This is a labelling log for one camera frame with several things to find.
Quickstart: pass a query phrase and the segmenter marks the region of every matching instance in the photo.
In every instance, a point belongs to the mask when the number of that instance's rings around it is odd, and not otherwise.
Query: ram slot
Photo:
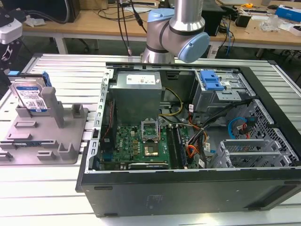
[[[173,131],[169,126],[166,126],[166,136],[171,168],[178,169],[178,160],[175,152]]]
[[[178,161],[180,162],[179,166],[181,167],[181,169],[183,169],[184,166],[187,165],[187,160],[186,160],[186,152],[184,149],[184,145],[182,143],[179,127],[174,128],[174,142],[176,144],[175,147],[178,156]]]

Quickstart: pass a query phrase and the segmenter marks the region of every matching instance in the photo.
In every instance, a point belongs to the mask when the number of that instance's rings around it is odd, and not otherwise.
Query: open computer tower
[[[248,67],[107,63],[81,184],[97,217],[269,210],[301,136]]]

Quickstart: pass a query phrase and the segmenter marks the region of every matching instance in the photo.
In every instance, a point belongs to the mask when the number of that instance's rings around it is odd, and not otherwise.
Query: motherboard
[[[144,136],[158,136],[145,140]],[[188,141],[185,126],[118,126],[113,152],[103,153],[103,163],[115,163],[120,170],[183,169],[187,165],[184,145]]]

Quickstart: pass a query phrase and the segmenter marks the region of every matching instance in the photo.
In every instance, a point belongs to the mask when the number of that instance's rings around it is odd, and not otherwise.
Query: blue cable
[[[229,51],[230,51],[230,46],[231,46],[231,36],[230,36],[230,29],[229,29],[229,26],[227,28],[227,35],[229,37],[229,44],[228,44],[228,49],[227,49],[227,53],[226,53],[226,56],[228,55]]]
[[[227,25],[227,36],[229,37],[229,44],[228,44],[228,49],[227,49],[227,53],[226,53],[226,56],[229,54],[229,51],[230,51],[230,46],[231,46],[231,36],[230,36],[230,28],[229,28],[229,25],[227,24],[226,21],[222,20],[224,24]]]
[[[245,118],[242,118],[242,117],[237,117],[237,118],[233,119],[231,122],[229,122],[229,124],[228,124],[228,133],[229,133],[231,139],[236,139],[235,136],[232,134],[231,125],[234,121],[239,120],[239,119],[247,122],[247,120]]]

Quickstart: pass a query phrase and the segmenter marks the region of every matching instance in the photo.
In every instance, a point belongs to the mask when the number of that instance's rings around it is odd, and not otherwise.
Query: mesh panel
[[[257,116],[258,122],[253,127],[253,130],[250,132],[251,139],[267,139],[267,140],[275,140],[278,141],[281,145],[281,149],[279,150],[282,153],[286,153],[286,155],[290,158],[291,161],[298,160],[297,155],[294,153],[288,142],[283,137],[281,131],[279,129],[270,128],[267,125],[269,124],[267,118],[261,111],[259,106],[256,106],[254,110],[245,111],[245,117],[247,116]],[[245,135],[240,135],[236,129],[235,137],[237,139],[245,139]],[[251,147],[250,150],[260,150],[260,147]]]

